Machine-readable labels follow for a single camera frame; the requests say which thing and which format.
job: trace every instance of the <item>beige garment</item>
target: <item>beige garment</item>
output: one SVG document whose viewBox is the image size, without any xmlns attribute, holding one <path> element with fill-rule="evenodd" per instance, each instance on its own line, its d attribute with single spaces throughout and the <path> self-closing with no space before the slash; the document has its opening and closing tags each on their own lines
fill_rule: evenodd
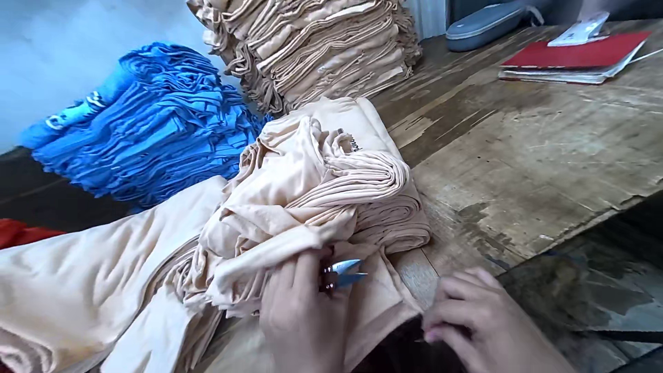
<svg viewBox="0 0 663 373">
<path fill-rule="evenodd" d="M 322 129 L 339 123 L 353 137 Z M 0 358 L 17 372 L 84 372 L 104 357 L 102 372 L 186 371 L 222 309 L 250 315 L 271 267 L 331 243 L 369 272 L 351 294 L 352 369 L 420 311 L 384 251 L 428 231 L 416 237 L 411 223 L 422 223 L 407 219 L 418 196 L 384 139 L 367 100 L 322 100 L 268 123 L 227 184 L 215 177 L 118 222 L 1 251 Z"/>
<path fill-rule="evenodd" d="M 371 96 L 408 78 L 421 55 L 412 17 L 399 0 L 188 4 L 209 29 L 204 40 L 211 53 L 223 57 L 226 73 L 241 79 L 264 112 L 288 113 L 319 97 Z M 392 25 L 397 35 L 389 40 L 401 51 L 398 61 L 383 54 L 385 61 L 372 61 L 374 66 L 360 63 L 364 52 L 383 46 Z M 350 66 L 353 72 L 345 74 Z"/>
<path fill-rule="evenodd" d="M 0 251 L 0 330 L 25 344 L 0 335 L 2 361 L 15 372 L 55 372 L 106 351 L 149 300 L 157 269 L 200 233 L 224 186 L 214 177 L 140 214 Z"/>
</svg>

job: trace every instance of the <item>red fabric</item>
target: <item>red fabric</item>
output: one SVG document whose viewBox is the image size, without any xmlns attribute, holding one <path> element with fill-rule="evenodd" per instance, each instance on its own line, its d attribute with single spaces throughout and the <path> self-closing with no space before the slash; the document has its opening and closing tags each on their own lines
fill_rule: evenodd
<svg viewBox="0 0 663 373">
<path fill-rule="evenodd" d="M 591 68 L 612 66 L 651 35 L 650 31 L 619 34 L 603 40 L 573 46 L 548 46 L 548 41 L 534 42 L 502 67 L 519 68 Z"/>
<path fill-rule="evenodd" d="M 0 219 L 0 249 L 30 244 L 65 233 L 46 228 L 28 228 L 28 224 L 19 222 L 18 220 Z"/>
</svg>

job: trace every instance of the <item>blue fabric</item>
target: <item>blue fabric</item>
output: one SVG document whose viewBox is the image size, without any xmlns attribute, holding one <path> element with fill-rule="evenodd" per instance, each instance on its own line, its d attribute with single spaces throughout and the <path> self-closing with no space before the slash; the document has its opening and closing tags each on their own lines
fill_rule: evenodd
<svg viewBox="0 0 663 373">
<path fill-rule="evenodd" d="M 141 208 L 239 171 L 239 155 L 270 117 L 258 119 L 210 61 L 156 42 L 119 59 L 96 91 L 21 134 L 21 145 L 95 196 Z"/>
</svg>

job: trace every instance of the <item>wooden table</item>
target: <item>wooden table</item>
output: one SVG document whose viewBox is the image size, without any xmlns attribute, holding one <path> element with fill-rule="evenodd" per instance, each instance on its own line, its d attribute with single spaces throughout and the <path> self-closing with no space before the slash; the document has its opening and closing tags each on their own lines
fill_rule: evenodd
<svg viewBox="0 0 663 373">
<path fill-rule="evenodd" d="M 609 24 L 653 32 L 663 21 Z M 602 86 L 506 82 L 499 64 L 565 27 L 515 32 L 482 49 L 425 40 L 413 77 L 371 99 L 412 167 L 433 230 L 391 260 L 413 295 L 438 275 L 499 274 L 663 189 L 663 52 Z"/>
</svg>

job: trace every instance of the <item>thread snips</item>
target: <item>thread snips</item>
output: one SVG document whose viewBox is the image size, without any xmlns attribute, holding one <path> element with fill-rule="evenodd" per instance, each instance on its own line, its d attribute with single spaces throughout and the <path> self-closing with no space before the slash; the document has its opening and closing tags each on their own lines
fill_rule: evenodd
<svg viewBox="0 0 663 373">
<path fill-rule="evenodd" d="M 334 290 L 352 285 L 368 273 L 349 273 L 362 262 L 361 259 L 338 261 L 320 270 L 320 291 L 331 293 Z"/>
</svg>

